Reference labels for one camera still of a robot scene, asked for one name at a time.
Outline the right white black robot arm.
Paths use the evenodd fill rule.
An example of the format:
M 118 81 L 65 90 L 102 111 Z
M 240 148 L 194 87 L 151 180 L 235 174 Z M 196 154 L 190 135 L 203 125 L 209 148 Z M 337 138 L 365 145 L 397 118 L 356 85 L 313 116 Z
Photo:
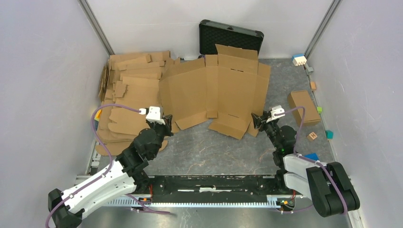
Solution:
M 265 132 L 275 147 L 273 160 L 279 167 L 274 181 L 276 191 L 301 193 L 324 218 L 359 209 L 361 201 L 343 165 L 320 162 L 298 153 L 295 146 L 299 131 L 278 125 L 284 115 L 282 108 L 264 111 L 261 116 L 251 115 L 253 127 Z

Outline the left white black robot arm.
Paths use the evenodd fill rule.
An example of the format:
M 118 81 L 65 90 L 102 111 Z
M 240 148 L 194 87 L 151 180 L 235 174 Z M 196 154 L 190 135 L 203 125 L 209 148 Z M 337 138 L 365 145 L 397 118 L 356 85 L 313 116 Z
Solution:
M 144 169 L 156 158 L 165 138 L 173 135 L 172 118 L 147 116 L 149 127 L 141 130 L 107 167 L 70 189 L 52 190 L 45 226 L 53 221 L 57 228 L 77 228 L 84 218 L 113 199 L 134 191 L 145 193 L 150 181 Z

